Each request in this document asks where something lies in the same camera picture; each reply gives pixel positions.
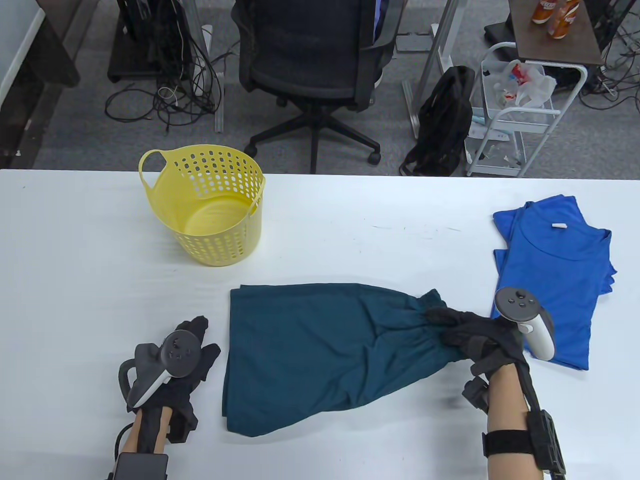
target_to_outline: vr controller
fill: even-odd
[[[495,308],[503,318],[518,325],[536,358],[548,362],[556,355],[554,322],[533,293],[510,287],[500,289],[495,294]]]
[[[131,409],[139,408],[163,383],[186,377],[200,361],[198,338],[187,330],[174,330],[160,347],[153,343],[136,346],[134,358],[120,366],[120,391]],[[136,368],[136,380],[129,383],[129,370]]]

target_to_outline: wrist device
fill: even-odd
[[[554,479],[566,474],[564,460],[551,415],[546,410],[527,414],[528,430],[494,430],[483,433],[483,454],[487,458],[500,453],[533,455],[536,465]]]
[[[169,457],[156,453],[121,453],[108,480],[166,480]]]

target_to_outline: hand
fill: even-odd
[[[474,361],[471,367],[474,376],[484,373],[489,379],[504,365],[527,365],[522,353],[522,334],[507,319],[492,320],[452,308],[433,308],[426,316],[431,324],[447,327],[441,335],[442,342],[459,348]]]
[[[209,326],[209,321],[205,317],[196,317],[192,321],[182,322],[176,330],[188,330],[193,333],[200,344],[204,340],[204,333]],[[170,433],[167,439],[171,443],[184,442],[189,432],[198,426],[198,419],[193,413],[190,397],[201,381],[207,379],[207,373],[213,363],[220,355],[220,347],[216,344],[209,344],[202,348],[200,361],[191,374],[182,378],[172,378],[168,383],[160,387],[149,397],[142,407],[142,411],[151,409],[162,409],[170,407],[173,410],[171,417]]]

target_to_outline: forearm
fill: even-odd
[[[167,406],[163,407],[162,415],[160,417],[160,428],[156,438],[156,446],[154,447],[154,453],[164,453],[164,445],[166,443],[166,434],[169,432],[169,421],[173,410]],[[136,414],[136,420],[133,422],[131,432],[127,438],[123,452],[137,453],[138,452],[138,436],[140,435],[140,425],[142,423],[142,409],[138,410]]]
[[[527,402],[520,388],[516,367],[506,365],[489,382],[489,419],[487,430],[526,430]],[[542,472],[533,455],[502,453],[488,461],[489,480],[541,480]]]

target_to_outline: orange bottle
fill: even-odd
[[[551,38],[559,40],[566,37],[566,34],[569,33],[569,27],[578,13],[579,6],[580,0],[561,0],[549,24],[548,32]]]
[[[533,12],[533,16],[531,17],[531,21],[537,24],[541,24],[546,22],[551,18],[551,15],[554,14],[554,10],[556,8],[556,4],[558,0],[540,0],[538,1],[538,6]]]

